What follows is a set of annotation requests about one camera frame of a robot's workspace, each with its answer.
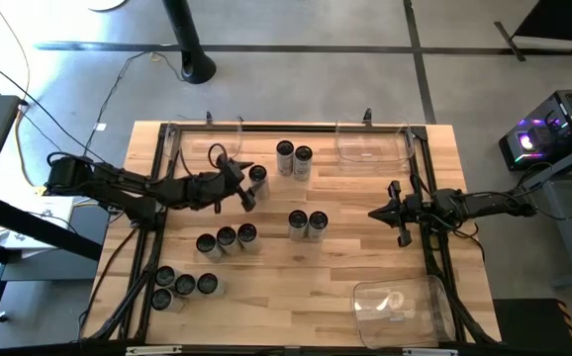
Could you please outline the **black box yellow stripes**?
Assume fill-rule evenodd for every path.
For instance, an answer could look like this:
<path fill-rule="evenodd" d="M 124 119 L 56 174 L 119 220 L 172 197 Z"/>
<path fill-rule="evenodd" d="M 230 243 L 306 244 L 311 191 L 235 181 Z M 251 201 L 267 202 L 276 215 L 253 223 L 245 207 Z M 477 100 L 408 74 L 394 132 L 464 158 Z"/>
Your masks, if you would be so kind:
<path fill-rule="evenodd" d="M 502 340 L 509 346 L 572 355 L 572 316 L 558 299 L 494 299 Z"/>

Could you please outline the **black folding stand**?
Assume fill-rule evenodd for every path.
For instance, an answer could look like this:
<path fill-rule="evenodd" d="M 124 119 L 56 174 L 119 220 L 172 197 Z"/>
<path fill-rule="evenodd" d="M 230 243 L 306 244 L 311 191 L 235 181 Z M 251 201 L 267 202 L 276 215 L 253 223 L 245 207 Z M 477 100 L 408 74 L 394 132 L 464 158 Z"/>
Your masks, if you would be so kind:
<path fill-rule="evenodd" d="M 537 0 L 512 34 L 500 21 L 494 26 L 516 59 L 525 62 L 524 50 L 514 42 L 516 37 L 572 42 L 572 0 Z M 572 54 L 572 48 L 565 54 Z"/>

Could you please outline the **clear plastic bin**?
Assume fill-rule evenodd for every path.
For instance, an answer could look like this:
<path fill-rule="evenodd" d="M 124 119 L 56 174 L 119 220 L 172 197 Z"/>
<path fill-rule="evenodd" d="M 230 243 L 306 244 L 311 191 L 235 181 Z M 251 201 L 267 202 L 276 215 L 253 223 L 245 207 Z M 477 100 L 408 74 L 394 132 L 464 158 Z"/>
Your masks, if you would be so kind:
<path fill-rule="evenodd" d="M 381 125 L 337 121 L 334 147 L 338 167 L 359 173 L 399 169 L 415 154 L 414 135 L 406 121 Z"/>
<path fill-rule="evenodd" d="M 208 126 L 204 120 L 168 121 L 164 123 L 164 152 L 172 157 L 176 152 L 187 163 L 205 163 L 207 155 L 215 159 L 225 149 L 229 158 L 238 158 L 242 151 L 244 120 L 216 121 Z"/>
<path fill-rule="evenodd" d="M 434 276 L 358 283 L 351 306 L 358 338 L 370 349 L 456 339 L 448 297 Z"/>

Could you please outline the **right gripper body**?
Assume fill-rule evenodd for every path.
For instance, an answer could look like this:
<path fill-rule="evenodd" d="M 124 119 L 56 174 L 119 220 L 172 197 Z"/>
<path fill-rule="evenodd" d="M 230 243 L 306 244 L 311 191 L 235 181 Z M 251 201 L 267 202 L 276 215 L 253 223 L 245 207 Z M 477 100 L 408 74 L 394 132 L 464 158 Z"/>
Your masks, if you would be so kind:
<path fill-rule="evenodd" d="M 427 212 L 427 205 L 419 194 L 410 194 L 401 199 L 401 185 L 399 181 L 392 181 L 388 187 L 390 197 L 391 227 L 399 230 L 397 238 L 400 247 L 407 247 L 412 242 L 411 233 L 407 230 L 407 223 L 418 223 L 421 215 Z"/>

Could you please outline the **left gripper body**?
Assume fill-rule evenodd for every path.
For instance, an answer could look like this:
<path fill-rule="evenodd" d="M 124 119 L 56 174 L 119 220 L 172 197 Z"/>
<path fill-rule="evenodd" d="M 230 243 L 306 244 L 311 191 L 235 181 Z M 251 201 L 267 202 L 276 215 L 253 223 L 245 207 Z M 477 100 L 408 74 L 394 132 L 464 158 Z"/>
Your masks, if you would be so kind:
<path fill-rule="evenodd" d="M 222 210 L 222 200 L 237 194 L 240 197 L 241 205 L 246 212 L 251 212 L 255 205 L 255 198 L 247 196 L 244 189 L 241 187 L 241 182 L 244 180 L 244 174 L 233 173 L 230 169 L 230 160 L 226 155 L 219 155 L 216 160 L 216 167 L 220 170 L 220 175 L 224 179 L 223 192 L 217 195 L 214 203 L 214 211 L 220 212 Z"/>

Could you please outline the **black floor stand pole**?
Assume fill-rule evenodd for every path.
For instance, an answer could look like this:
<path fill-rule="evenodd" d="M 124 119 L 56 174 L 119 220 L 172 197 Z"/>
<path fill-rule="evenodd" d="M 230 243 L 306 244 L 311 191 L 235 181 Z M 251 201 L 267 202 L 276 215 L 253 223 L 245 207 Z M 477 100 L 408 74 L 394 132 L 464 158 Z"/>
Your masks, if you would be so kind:
<path fill-rule="evenodd" d="M 209 81 L 216 63 L 203 50 L 187 0 L 162 0 L 172 30 L 180 46 L 181 76 L 191 84 Z"/>

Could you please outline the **Celsius Peach Vibe can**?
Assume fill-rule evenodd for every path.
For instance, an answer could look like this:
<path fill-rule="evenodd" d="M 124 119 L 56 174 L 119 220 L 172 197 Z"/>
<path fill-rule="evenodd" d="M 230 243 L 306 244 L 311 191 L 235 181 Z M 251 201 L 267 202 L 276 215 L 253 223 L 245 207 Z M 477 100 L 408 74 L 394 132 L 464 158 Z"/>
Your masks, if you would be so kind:
<path fill-rule="evenodd" d="M 288 217 L 289 238 L 294 241 L 301 241 L 306 237 L 308 227 L 308 216 L 301 210 L 292 211 Z"/>
<path fill-rule="evenodd" d="M 157 312 L 181 312 L 185 308 L 185 302 L 177 297 L 169 289 L 157 289 L 153 292 L 150 306 Z"/>
<path fill-rule="evenodd" d="M 191 274 L 181 274 L 174 282 L 175 292 L 183 298 L 195 299 L 200 296 L 197 281 Z"/>
<path fill-rule="evenodd" d="M 294 145 L 290 140 L 280 140 L 276 145 L 277 171 L 282 176 L 293 174 Z"/>

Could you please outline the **Celsius Arctic Vibe can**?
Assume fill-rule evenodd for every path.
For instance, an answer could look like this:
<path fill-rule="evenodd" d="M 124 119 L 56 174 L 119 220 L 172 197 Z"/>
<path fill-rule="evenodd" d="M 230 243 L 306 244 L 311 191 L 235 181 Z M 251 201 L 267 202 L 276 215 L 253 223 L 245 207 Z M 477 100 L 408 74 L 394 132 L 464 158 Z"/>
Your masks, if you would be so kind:
<path fill-rule="evenodd" d="M 328 216 L 322 211 L 312 212 L 309 216 L 307 236 L 312 242 L 323 240 L 325 231 L 329 224 Z"/>
<path fill-rule="evenodd" d="M 312 170 L 313 151 L 306 145 L 296 148 L 293 161 L 293 176 L 296 180 L 306 181 Z"/>
<path fill-rule="evenodd" d="M 198 291 L 208 297 L 222 296 L 226 288 L 226 282 L 213 273 L 205 273 L 197 281 Z"/>
<path fill-rule="evenodd" d="M 224 251 L 217 239 L 209 233 L 203 233 L 196 239 L 197 250 L 212 262 L 220 262 L 224 256 Z"/>

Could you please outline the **white cardboard box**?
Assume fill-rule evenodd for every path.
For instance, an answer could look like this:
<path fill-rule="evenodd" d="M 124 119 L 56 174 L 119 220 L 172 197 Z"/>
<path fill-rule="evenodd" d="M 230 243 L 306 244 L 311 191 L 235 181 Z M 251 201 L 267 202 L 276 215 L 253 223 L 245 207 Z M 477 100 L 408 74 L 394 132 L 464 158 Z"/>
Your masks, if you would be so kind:
<path fill-rule="evenodd" d="M 75 200 L 68 197 L 34 197 L 18 200 L 15 206 L 34 217 L 74 232 L 74 229 L 69 225 L 74 203 Z M 28 235 L 6 229 L 1 225 L 0 247 L 14 250 L 54 249 L 54 246 L 40 242 Z"/>

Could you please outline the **Celsius Tropical Vibe can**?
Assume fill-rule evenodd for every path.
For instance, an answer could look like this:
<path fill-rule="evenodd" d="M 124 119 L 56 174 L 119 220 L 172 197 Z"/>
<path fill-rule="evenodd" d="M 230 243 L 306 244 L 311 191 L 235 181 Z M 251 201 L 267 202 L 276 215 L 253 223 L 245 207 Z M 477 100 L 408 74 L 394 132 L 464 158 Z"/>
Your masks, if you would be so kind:
<path fill-rule="evenodd" d="M 253 165 L 248 171 L 250 191 L 257 200 L 266 200 L 269 197 L 269 180 L 267 170 L 262 165 Z"/>
<path fill-rule="evenodd" d="M 261 250 L 258 230 L 252 223 L 243 223 L 238 228 L 238 241 L 249 253 L 257 254 Z"/>
<path fill-rule="evenodd" d="M 239 254 L 241 245 L 238 241 L 237 232 L 231 226 L 221 227 L 216 234 L 220 247 L 229 255 Z"/>
<path fill-rule="evenodd" d="M 171 266 L 160 266 L 154 273 L 154 282 L 157 287 L 171 288 L 178 277 L 178 271 Z"/>

